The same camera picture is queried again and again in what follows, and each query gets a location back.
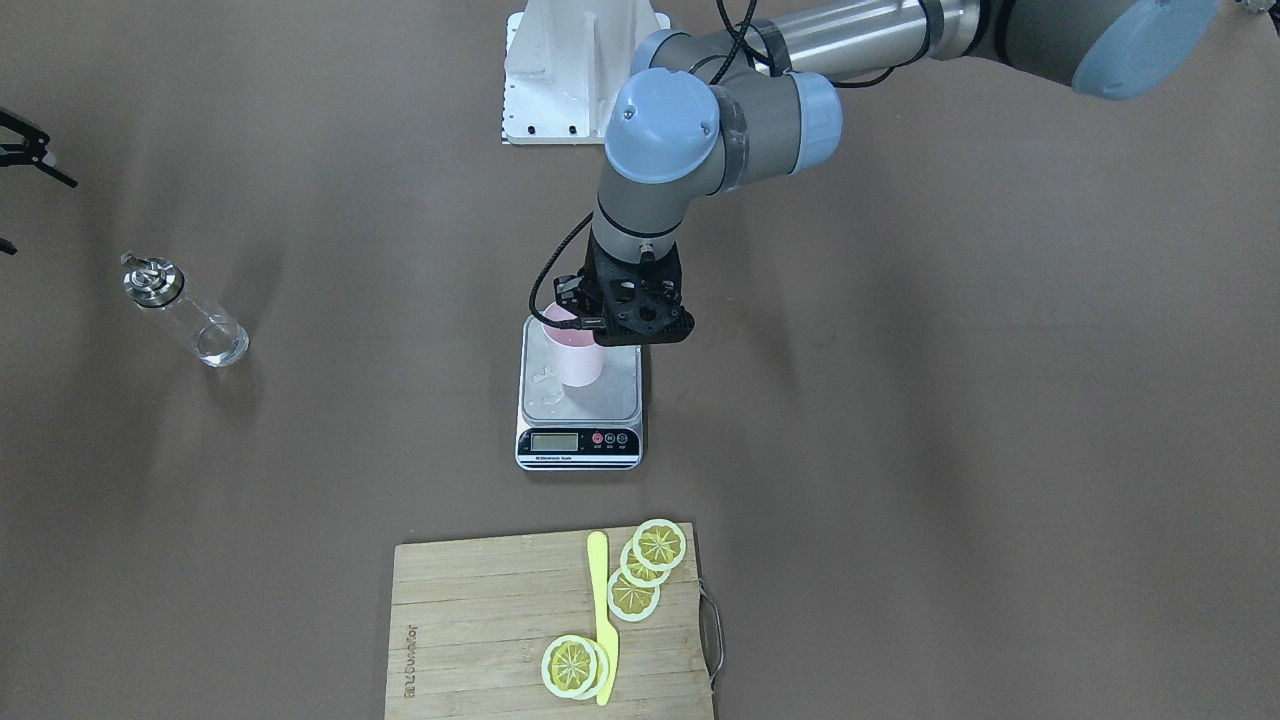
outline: white mounting plate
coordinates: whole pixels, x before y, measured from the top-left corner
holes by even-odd
[[[507,18],[502,141],[604,142],[636,46],[669,27],[648,0],[529,0]]]

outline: silver metal tube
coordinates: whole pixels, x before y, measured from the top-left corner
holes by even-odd
[[[932,41],[927,8],[942,19]],[[841,0],[772,22],[794,69],[846,79],[908,63],[925,42],[932,58],[959,58],[973,41],[980,14],[980,0]],[[758,35],[749,37],[764,51]]]

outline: silver bottle lid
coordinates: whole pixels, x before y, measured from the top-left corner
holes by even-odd
[[[142,260],[133,251],[120,256],[124,292],[142,307],[164,307],[182,292],[183,277],[177,265],[164,258]]]

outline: yellow knife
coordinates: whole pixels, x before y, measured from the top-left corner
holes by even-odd
[[[609,591],[609,537],[595,530],[586,536],[586,561],[591,568],[591,596],[595,598],[595,642],[609,657],[609,678],[595,696],[595,705],[607,705],[613,693],[613,680],[618,676],[618,630],[609,623],[609,609],[604,593]]]

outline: scale control panel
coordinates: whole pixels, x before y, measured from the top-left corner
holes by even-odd
[[[526,470],[626,470],[640,462],[640,436],[630,428],[531,428],[516,460]]]

